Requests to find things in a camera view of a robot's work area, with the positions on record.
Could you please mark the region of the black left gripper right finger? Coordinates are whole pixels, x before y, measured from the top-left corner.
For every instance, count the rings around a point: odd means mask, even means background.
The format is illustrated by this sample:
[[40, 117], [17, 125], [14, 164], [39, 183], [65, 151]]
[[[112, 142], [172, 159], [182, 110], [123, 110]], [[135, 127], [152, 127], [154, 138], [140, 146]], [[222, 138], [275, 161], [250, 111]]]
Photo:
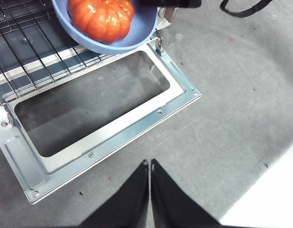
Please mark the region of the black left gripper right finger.
[[156, 228], [220, 227], [220, 223], [192, 200], [155, 159], [151, 160], [151, 201]]

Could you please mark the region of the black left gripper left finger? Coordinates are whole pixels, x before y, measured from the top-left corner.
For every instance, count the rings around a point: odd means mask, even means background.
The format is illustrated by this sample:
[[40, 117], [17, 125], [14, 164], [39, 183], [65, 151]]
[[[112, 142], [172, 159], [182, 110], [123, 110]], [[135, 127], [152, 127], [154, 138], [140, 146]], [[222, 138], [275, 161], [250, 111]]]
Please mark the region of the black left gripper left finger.
[[119, 190], [88, 216], [81, 228], [144, 228], [149, 201], [148, 161], [143, 160]]

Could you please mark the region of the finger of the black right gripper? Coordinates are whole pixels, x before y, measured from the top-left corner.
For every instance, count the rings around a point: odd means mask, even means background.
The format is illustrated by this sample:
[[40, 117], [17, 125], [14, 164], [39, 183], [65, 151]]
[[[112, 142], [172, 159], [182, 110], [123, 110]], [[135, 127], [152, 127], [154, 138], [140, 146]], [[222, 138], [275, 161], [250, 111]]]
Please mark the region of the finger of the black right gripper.
[[139, 0], [141, 5], [171, 8], [199, 8], [201, 0]]

